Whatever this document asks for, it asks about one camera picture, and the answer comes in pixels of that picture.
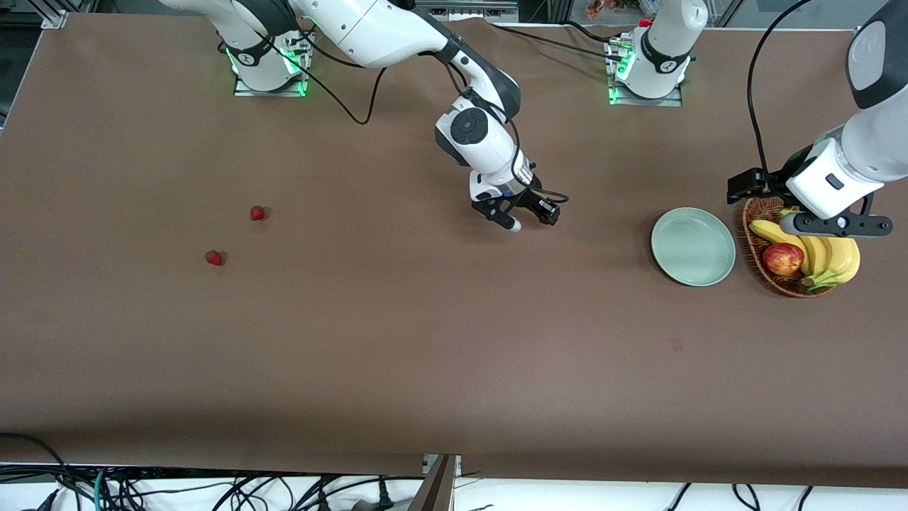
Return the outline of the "pale green round plate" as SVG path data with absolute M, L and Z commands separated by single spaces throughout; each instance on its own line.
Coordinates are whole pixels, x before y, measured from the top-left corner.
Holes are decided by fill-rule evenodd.
M 735 268 L 731 231 L 700 208 L 680 207 L 662 214 L 650 233 L 650 250 L 669 278 L 688 287 L 711 287 Z

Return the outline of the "brown wicker basket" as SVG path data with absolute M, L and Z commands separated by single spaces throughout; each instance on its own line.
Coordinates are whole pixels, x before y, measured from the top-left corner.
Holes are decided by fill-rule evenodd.
M 801 285 L 802 274 L 778 276 L 763 269 L 762 253 L 770 242 L 749 229 L 753 220 L 763 219 L 771 222 L 780 220 L 779 213 L 785 208 L 782 200 L 773 198 L 750 198 L 743 202 L 736 211 L 736 242 L 740 246 L 748 270 L 753 278 L 765 290 L 779 297 L 806 299 L 820 297 L 833 291 L 831 287 L 820 287 L 809 290 Z

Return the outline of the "red apple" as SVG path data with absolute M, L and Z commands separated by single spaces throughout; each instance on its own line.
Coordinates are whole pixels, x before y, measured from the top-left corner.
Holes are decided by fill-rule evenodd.
M 760 261 L 773 275 L 792 276 L 803 268 L 807 256 L 801 246 L 792 243 L 772 243 L 763 250 Z

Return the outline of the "yellow banana bunch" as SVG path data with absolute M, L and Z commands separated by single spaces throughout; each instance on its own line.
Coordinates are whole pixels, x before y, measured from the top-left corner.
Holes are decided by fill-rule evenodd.
M 795 208 L 784 208 L 780 218 L 798 212 Z M 814 290 L 820 287 L 836 288 L 853 280 L 860 269 L 860 250 L 852 238 L 794 236 L 782 232 L 778 222 L 758 219 L 749 224 L 749 229 L 772 243 L 792 243 L 801 246 L 805 252 L 805 263 L 798 274 L 802 274 L 801 285 Z

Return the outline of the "brown table cover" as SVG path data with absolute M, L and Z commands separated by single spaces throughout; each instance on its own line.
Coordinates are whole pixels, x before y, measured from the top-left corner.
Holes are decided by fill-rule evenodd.
M 236 97 L 214 27 L 43 32 L 0 135 L 0 432 L 70 463 L 908 488 L 908 179 L 848 285 L 683 287 L 656 219 L 736 226 L 756 31 L 703 33 L 679 108 L 611 106 L 592 56 L 452 23 L 519 82 L 557 226 L 470 206 L 425 56 L 358 126 Z M 252 222 L 262 206 L 266 220 Z M 204 260 L 223 251 L 224 266 Z

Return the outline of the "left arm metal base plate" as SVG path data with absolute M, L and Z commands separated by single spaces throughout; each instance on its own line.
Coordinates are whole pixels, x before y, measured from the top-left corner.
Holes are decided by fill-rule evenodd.
M 667 96 L 661 98 L 642 97 L 627 87 L 622 77 L 627 71 L 633 70 L 633 66 L 638 62 L 632 49 L 632 42 L 623 38 L 610 38 L 609 42 L 603 43 L 603 49 L 607 57 L 607 90 L 611 106 L 682 106 L 683 98 L 679 83 Z

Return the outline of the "aluminium frame rail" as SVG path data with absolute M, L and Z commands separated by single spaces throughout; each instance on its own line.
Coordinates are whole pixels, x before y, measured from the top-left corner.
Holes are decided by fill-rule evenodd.
M 519 19 L 518 0 L 415 0 L 415 9 L 441 17 L 468 14 Z

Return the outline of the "grey metal post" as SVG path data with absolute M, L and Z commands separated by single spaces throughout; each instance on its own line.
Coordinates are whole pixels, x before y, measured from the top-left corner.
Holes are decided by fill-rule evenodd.
M 454 486 L 463 474 L 461 455 L 423 456 L 425 478 L 406 511 L 453 511 Z

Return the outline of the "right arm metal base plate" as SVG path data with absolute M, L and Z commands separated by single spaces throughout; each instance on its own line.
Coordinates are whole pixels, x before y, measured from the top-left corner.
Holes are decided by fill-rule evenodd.
M 305 32 L 283 33 L 252 48 L 225 45 L 236 75 L 234 94 L 240 97 L 305 97 L 309 87 L 312 47 Z

